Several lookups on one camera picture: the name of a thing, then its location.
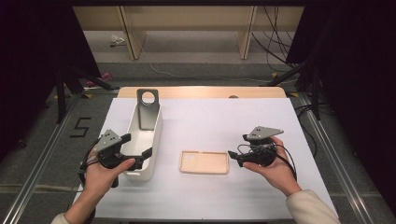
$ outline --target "white table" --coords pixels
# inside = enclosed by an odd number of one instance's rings
[[[162,99],[163,129],[153,177],[120,185],[96,207],[97,218],[144,221],[257,221],[291,218],[285,196],[266,180],[229,160],[227,175],[190,175],[178,170],[182,150],[237,151],[242,134],[256,126],[283,129],[278,137],[291,153],[303,189],[312,189],[334,211],[290,100]],[[135,98],[116,98],[102,133],[127,132]]]

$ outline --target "floor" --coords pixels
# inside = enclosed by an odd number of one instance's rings
[[[289,69],[268,56],[254,39],[248,58],[240,60],[232,32],[149,32],[143,52],[135,61],[129,58],[122,43],[110,47],[112,35],[124,38],[122,32],[86,32],[100,70],[113,75],[108,83],[115,86],[257,86]],[[268,38],[263,33],[255,36],[268,47]],[[282,33],[280,38],[289,45],[292,36],[293,33]],[[273,42],[269,49],[278,57],[284,57],[278,44]],[[295,94],[295,79],[292,77],[280,87],[289,93],[294,107],[309,104],[309,92]],[[56,124],[56,92],[49,96],[48,107],[43,109],[24,138],[27,147],[16,148],[0,164],[1,220],[7,218],[8,210],[13,211],[13,205],[21,204],[21,212],[16,215],[18,223],[50,223],[56,214],[70,206],[78,188],[75,171],[81,159],[81,146],[89,146],[98,136],[106,109],[116,94],[93,87],[87,88],[84,98],[68,95],[70,113],[62,126]],[[320,100],[326,100],[325,93]],[[310,112],[303,113],[301,124],[306,129],[306,139],[313,153],[317,151],[315,161],[341,222],[396,223],[359,158],[353,154],[332,109],[324,105],[320,115],[321,120],[317,121]],[[85,133],[77,130],[77,123],[89,130]],[[76,134],[85,134],[85,137],[71,137]],[[357,199],[362,201],[361,205],[354,204]],[[119,222],[95,220],[93,223]]]

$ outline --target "white sleeve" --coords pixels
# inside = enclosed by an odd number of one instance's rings
[[[290,195],[286,200],[286,206],[299,224],[340,223],[332,209],[309,189]]]
[[[58,214],[50,224],[70,224],[66,218],[64,218],[64,213]]]

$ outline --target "beige phone case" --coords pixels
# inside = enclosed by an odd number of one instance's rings
[[[187,174],[226,175],[227,152],[182,151],[180,171]]]

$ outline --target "white plastic box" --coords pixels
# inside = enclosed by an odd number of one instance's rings
[[[154,95],[154,102],[144,102],[143,94],[145,92],[151,92]],[[163,116],[158,91],[137,90],[137,105],[134,107],[134,114],[128,130],[128,133],[131,134],[131,141],[123,144],[120,152],[126,156],[137,156],[152,147],[152,155],[143,162],[141,170],[124,172],[129,180],[151,179],[154,173],[162,126]]]

